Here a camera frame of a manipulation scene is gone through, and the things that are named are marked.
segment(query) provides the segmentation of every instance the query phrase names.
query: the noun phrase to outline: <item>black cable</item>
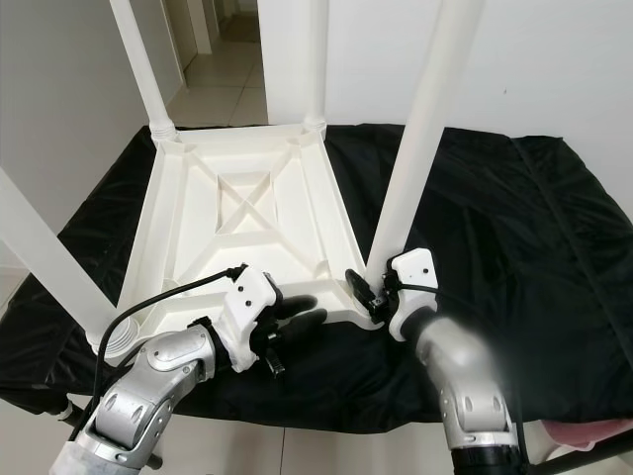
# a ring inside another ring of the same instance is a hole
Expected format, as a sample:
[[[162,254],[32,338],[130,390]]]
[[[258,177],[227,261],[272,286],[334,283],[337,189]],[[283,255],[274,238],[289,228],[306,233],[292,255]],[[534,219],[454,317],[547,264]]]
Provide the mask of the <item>black cable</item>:
[[[92,388],[93,398],[90,404],[90,412],[92,413],[97,409],[97,406],[99,405],[99,400],[101,399],[103,367],[105,365],[106,349],[108,348],[108,341],[110,340],[110,337],[112,336],[112,333],[114,332],[115,328],[123,320],[128,318],[130,315],[135,314],[136,312],[146,307],[149,307],[150,305],[160,302],[161,300],[167,299],[169,297],[180,294],[182,292],[186,292],[191,289],[195,289],[196,287],[201,287],[203,285],[210,284],[211,282],[219,280],[223,277],[227,277],[227,276],[232,277],[233,271],[234,269],[223,270],[222,272],[218,272],[217,274],[211,275],[209,277],[205,277],[204,279],[196,280],[189,284],[181,285],[180,287],[176,287],[174,289],[163,292],[162,294],[155,295],[143,302],[140,302],[134,305],[133,307],[130,307],[129,309],[125,310],[122,314],[120,314],[118,317],[116,317],[110,323],[110,325],[106,328],[106,331],[104,332],[103,337],[101,338],[101,342],[99,343],[99,351],[97,353],[97,364],[95,366],[95,380],[94,380],[94,384]]]
[[[449,292],[445,292],[440,289],[436,289],[434,287],[427,287],[425,285],[413,285],[413,284],[403,284],[399,283],[398,287],[404,290],[417,290],[419,292],[429,292],[431,294],[439,295],[440,297],[447,298],[449,300],[453,300],[458,304],[462,305],[464,308],[470,310],[475,315],[481,315],[481,312],[470,302],[467,300],[458,297],[455,294],[451,294]],[[489,327],[493,329],[498,334],[498,330],[493,328],[492,324],[488,322],[486,319],[483,319]],[[527,454],[527,444],[525,443],[525,430],[523,428],[523,408],[521,407],[521,397],[518,392],[518,387],[516,384],[513,385],[513,393],[514,393],[514,405],[516,406],[515,410],[515,421],[516,421],[516,437],[518,439],[518,448],[522,458],[522,462],[525,467],[529,466],[529,456]]]
[[[453,300],[453,301],[457,302],[462,307],[465,307],[466,309],[470,310],[471,312],[473,312],[476,315],[480,314],[480,311],[473,304],[468,302],[467,300],[464,300],[464,299],[462,299],[461,297],[458,297],[455,294],[451,294],[449,292],[445,292],[443,290],[436,289],[435,287],[427,287],[425,285],[413,285],[413,284],[399,284],[398,287],[399,287],[399,289],[404,289],[404,290],[417,290],[419,292],[430,292],[431,294],[437,294],[440,297],[445,297],[445,298],[447,298],[449,300]]]
[[[105,384],[106,388],[110,387],[110,385],[112,385],[117,379],[119,379],[122,376],[122,373],[127,371],[128,368],[126,368],[126,366],[138,354],[138,352],[140,351],[140,349],[142,348],[144,344],[145,343],[143,342],[137,345],[132,351],[130,351],[130,354],[128,354],[128,356],[126,356],[117,365],[112,375],[106,381],[106,384]],[[92,414],[91,408],[92,408],[92,402],[94,401],[94,399],[95,398],[92,397],[90,401],[88,401],[88,404],[86,404],[86,407],[84,408],[84,410],[81,413],[81,416],[79,417],[79,421],[77,421],[77,424],[75,425],[72,432],[70,433],[70,437],[68,438],[69,442],[72,442],[74,439],[77,438],[77,436],[79,435],[79,432],[83,429],[83,427],[88,422],[88,419],[90,418],[90,415]]]

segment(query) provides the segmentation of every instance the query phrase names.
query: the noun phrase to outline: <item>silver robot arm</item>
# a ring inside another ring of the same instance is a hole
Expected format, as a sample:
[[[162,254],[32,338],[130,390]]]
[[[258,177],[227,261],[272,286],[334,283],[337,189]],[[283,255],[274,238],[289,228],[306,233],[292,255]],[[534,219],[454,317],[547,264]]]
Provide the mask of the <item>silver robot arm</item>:
[[[64,445],[50,474],[137,474],[174,407],[215,370],[216,349],[202,325],[151,339],[76,439]]]
[[[137,474],[182,398],[214,378],[221,361],[240,372],[258,359],[251,334],[280,301],[270,277],[246,267],[213,326],[193,325],[144,344],[132,369],[108,390],[75,440],[64,445],[49,473]]]
[[[455,473],[522,473],[516,435],[487,347],[437,312],[430,251],[418,248],[396,256],[386,270],[380,296],[353,271],[346,277],[372,319],[389,322],[391,336],[412,344],[428,371],[438,391]]]

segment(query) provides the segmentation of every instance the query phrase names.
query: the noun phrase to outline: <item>black tablecloth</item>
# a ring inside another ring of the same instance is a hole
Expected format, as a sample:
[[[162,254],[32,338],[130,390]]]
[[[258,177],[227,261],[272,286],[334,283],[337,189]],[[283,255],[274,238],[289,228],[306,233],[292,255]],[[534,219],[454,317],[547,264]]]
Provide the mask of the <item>black tablecloth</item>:
[[[402,132],[327,129],[365,258]],[[59,235],[113,302],[154,154],[143,128]],[[441,288],[477,309],[440,299],[491,342],[527,420],[633,417],[633,228],[561,139],[447,129],[408,238],[417,246],[432,250]],[[177,412],[354,432],[439,421],[427,376],[385,332],[327,325],[281,357],[283,383],[258,363],[200,385]],[[82,329],[30,276],[0,323],[0,397],[54,411],[66,393],[90,393],[93,365]]]

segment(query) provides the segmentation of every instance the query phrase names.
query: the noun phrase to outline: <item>floor tile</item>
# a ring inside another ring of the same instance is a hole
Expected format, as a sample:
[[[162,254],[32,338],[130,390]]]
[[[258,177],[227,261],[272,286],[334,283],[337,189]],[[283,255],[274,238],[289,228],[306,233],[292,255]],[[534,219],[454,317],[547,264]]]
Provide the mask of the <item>floor tile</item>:
[[[220,43],[212,54],[198,54],[191,61],[185,70],[187,84],[242,87],[260,55],[259,44]]]
[[[9,299],[13,296],[18,286],[22,283],[29,271],[11,269],[5,271],[0,269],[0,319],[7,310]]]
[[[558,447],[548,460],[554,458],[563,457],[573,451],[566,446]],[[591,465],[585,465],[583,467],[575,468],[567,472],[562,472],[563,475],[631,475],[633,474],[633,468],[622,457],[611,457]]]
[[[284,430],[177,416],[157,453],[156,475],[279,475]]]
[[[620,454],[618,456],[620,457],[620,460],[622,460],[629,467],[631,467],[631,471],[633,472],[633,451],[625,452],[625,453],[622,453],[622,454]]]
[[[72,427],[0,400],[0,473],[46,474]]]
[[[229,124],[234,127],[268,124],[266,93],[263,88],[244,88]]]
[[[246,87],[264,87],[264,66],[255,62],[246,79]]]
[[[190,87],[182,89],[167,107],[176,126],[225,126],[241,95],[240,87]]]
[[[540,463],[546,460],[552,450],[558,446],[548,435],[540,421],[525,423],[523,429],[525,431],[527,454],[531,463]]]
[[[446,475],[453,473],[441,424],[409,424],[354,435],[286,429],[281,475]]]
[[[0,400],[0,473],[48,473],[71,427]],[[278,475],[284,430],[174,416],[155,453],[156,475]]]

